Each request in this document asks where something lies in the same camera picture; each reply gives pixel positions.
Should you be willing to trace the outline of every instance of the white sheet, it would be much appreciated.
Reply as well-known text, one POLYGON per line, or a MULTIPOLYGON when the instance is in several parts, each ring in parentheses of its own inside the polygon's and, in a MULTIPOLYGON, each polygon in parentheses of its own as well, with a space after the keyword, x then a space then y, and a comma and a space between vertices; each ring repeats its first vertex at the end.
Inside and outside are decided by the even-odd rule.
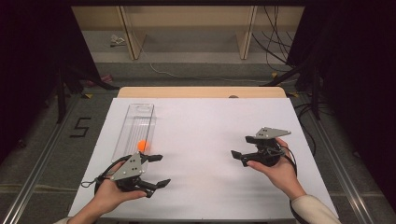
MULTIPOLYGON (((142 179, 157 183, 171 178, 150 199, 123 203, 104 217, 145 221, 257 221, 293 218, 289 199, 268 178, 233 159, 257 149, 245 141, 261 127, 291 131, 289 143, 298 178, 307 193, 336 214, 329 193, 304 138, 289 99, 119 99, 113 100, 83 180, 93 180, 108 165, 129 104, 154 104, 157 122, 152 162, 142 179)), ((69 216, 93 196, 93 186, 80 187, 69 216)))

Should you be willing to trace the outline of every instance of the white sleeve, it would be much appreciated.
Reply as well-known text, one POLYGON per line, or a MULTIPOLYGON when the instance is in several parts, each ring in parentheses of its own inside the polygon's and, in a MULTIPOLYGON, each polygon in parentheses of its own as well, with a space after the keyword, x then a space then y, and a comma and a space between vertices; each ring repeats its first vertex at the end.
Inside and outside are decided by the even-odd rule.
POLYGON ((312 195, 301 196, 291 202, 293 210, 311 224, 340 224, 334 213, 318 198, 312 195))
POLYGON ((54 224, 67 224, 67 221, 70 219, 71 217, 66 217, 64 219, 61 219, 57 222, 55 222, 54 224))

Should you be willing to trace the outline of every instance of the aluminum rail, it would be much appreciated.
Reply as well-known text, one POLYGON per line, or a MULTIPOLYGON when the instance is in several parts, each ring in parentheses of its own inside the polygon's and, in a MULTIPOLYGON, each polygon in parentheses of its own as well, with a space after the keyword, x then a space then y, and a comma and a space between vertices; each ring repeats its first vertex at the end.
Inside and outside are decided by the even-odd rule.
MULTIPOLYGON (((302 101, 305 104, 309 103, 309 100, 305 95, 302 95, 302 101)), ((329 135, 327 135, 321 121, 317 120, 315 116, 312 114, 312 112, 309 112, 308 114, 309 117, 312 119, 321 140, 323 141, 325 150, 329 155, 332 168, 338 180, 340 181, 341 187, 343 188, 349 200, 349 203, 352 206, 352 209, 355 212, 357 219, 359 220, 359 223, 363 223, 363 224, 374 223, 373 218, 370 215, 363 198, 361 197, 358 189, 355 187, 351 178, 349 177, 349 174, 347 173, 347 169, 341 162, 340 157, 338 156, 336 149, 332 145, 332 141, 330 140, 329 135)))
POLYGON ((18 223, 26 205, 28 204, 33 194, 35 185, 38 182, 41 175, 43 174, 43 171, 46 168, 46 165, 48 163, 48 160, 50 159, 52 151, 55 149, 58 143, 61 132, 64 129, 64 125, 66 124, 67 119, 69 118, 77 102, 78 102, 78 97, 72 96, 71 101, 69 103, 70 107, 67 113, 65 114, 63 121, 61 123, 56 124, 46 146, 44 147, 44 150, 41 152, 40 157, 35 163, 35 167, 33 168, 32 172, 29 174, 28 178, 23 184, 21 191, 14 200, 13 204, 9 207, 6 218, 3 220, 3 224, 18 223))

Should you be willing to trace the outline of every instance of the orange ball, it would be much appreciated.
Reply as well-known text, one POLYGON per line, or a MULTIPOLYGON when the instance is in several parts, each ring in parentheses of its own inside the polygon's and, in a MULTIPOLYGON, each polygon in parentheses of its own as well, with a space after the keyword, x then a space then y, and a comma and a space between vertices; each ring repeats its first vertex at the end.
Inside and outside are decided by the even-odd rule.
POLYGON ((147 147, 146 144, 147 144, 146 140, 140 140, 137 143, 137 149, 139 149, 140 152, 145 152, 145 149, 147 147))

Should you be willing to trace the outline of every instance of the human hand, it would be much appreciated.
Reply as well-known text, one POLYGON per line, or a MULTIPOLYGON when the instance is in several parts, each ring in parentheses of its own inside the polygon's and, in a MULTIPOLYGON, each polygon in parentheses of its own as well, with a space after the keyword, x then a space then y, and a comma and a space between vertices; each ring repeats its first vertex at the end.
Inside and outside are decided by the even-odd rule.
MULTIPOLYGON (((289 148, 288 144, 280 138, 276 141, 283 148, 289 148)), ((285 149, 285 153, 290 157, 290 152, 285 149)), ((305 191, 297 179, 293 165, 284 157, 272 167, 265 166, 257 161, 248 161, 247 165, 251 168, 267 175, 271 182, 288 195, 291 200, 305 195, 305 191)))
MULTIPOLYGON (((123 162, 117 163, 111 171, 117 171, 123 162)), ((68 220, 67 224, 93 223, 97 218, 105 213, 116 209, 121 203, 126 201, 146 197, 146 192, 134 190, 130 192, 121 191, 114 181, 105 179, 100 185, 91 201, 87 203, 74 217, 68 220)))

